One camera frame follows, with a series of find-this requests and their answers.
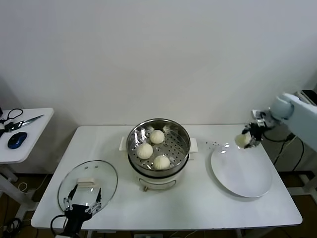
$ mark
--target blue mouse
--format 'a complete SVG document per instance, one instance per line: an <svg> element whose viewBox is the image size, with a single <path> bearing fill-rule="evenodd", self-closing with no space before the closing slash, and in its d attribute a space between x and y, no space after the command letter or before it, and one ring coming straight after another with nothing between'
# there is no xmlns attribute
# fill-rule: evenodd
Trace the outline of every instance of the blue mouse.
<svg viewBox="0 0 317 238"><path fill-rule="evenodd" d="M26 132L19 132L14 134L8 141L8 147L10 149L19 148L27 136L28 136L28 133Z"/></svg>

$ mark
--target floor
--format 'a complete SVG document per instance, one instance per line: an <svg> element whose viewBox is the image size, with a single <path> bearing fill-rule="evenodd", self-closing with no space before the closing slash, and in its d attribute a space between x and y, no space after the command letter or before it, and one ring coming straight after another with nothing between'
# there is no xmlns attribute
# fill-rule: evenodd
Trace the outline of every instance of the floor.
<svg viewBox="0 0 317 238"><path fill-rule="evenodd" d="M14 183L18 186L21 182L28 183L29 188L37 188L43 181L44 176L37 177L26 177L20 176L18 182ZM297 175L281 175L287 187L302 186L301 181ZM41 197L50 182L51 177L47 177L42 185L34 194L33 200L40 201ZM272 232L267 234L264 238L316 238L317 237L317 206L309 196L297 196L293 197L298 209L300 210L303 223L295 227L285 227L274 229ZM5 221L9 221L14 218L15 213L19 208L19 204L13 199L3 194L0 198L0 237L2 237L2 230L4 224L4 216L6 213ZM27 213L25 220L23 221L23 228L17 238L52 238L53 235L49 230L35 229L30 226L30 219L33 212ZM87 232L82 232L81 237L85 237ZM144 234L145 232L117 232L114 234L98 234L94 233L94 238L131 238L135 234ZM157 232L163 234L164 238L169 238L174 232ZM177 232L173 237L184 238L190 232ZM235 231L222 230L222 231L198 231L190 235L189 238L235 238Z"/></svg>

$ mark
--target perforated steamer tray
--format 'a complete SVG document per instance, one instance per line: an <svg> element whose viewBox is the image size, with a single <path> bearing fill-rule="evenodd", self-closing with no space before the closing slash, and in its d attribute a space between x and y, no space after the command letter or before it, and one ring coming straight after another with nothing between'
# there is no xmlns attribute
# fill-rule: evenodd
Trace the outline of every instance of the perforated steamer tray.
<svg viewBox="0 0 317 238"><path fill-rule="evenodd" d="M150 134L153 130L161 130L165 140L161 144L153 144ZM153 154L147 160L137 156L136 150L140 144L149 143ZM132 167L148 177L162 178L176 174L187 163L190 138L187 131L178 123L167 119L152 119L136 126L128 135L126 148ZM165 155L169 158L170 167L166 170L155 170L153 162L156 156Z"/></svg>

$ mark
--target white wall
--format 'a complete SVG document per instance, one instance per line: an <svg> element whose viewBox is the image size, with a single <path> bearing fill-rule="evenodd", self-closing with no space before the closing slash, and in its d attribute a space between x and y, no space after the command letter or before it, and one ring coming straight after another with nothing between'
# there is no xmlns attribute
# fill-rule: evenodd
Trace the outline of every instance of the white wall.
<svg viewBox="0 0 317 238"><path fill-rule="evenodd" d="M245 123L250 109L316 82L316 8L314 0L0 1L0 104L55 109L38 151L16 170L53 170L77 125Z"/></svg>

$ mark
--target scissors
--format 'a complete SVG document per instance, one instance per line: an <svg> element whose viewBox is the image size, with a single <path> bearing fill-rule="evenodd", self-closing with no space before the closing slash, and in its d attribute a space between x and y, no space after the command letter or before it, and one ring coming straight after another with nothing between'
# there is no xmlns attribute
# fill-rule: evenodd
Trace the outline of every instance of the scissors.
<svg viewBox="0 0 317 238"><path fill-rule="evenodd" d="M18 123L10 122L9 124L7 124L5 126L2 126L2 128L0 129L0 137L3 135L3 133L11 132L13 130L18 130L21 127L24 127L26 125L29 125L29 124L33 123L34 121L36 121L37 119L41 118L42 116L44 116L44 115L40 115L40 116L31 118L31 119L28 119L28 120L22 120L22 121L20 121Z"/></svg>
<svg viewBox="0 0 317 238"><path fill-rule="evenodd" d="M17 115L15 115L15 116L11 117L10 115L11 115L14 111L19 111L19 113L18 113ZM17 117L21 116L22 114L23 114L23 110L22 110L22 109L19 109L19 108L12 109L12 110L8 113L6 119L0 119L0 123L1 123L1 124L5 124L5 122L7 122L8 120L16 119Z"/></svg>

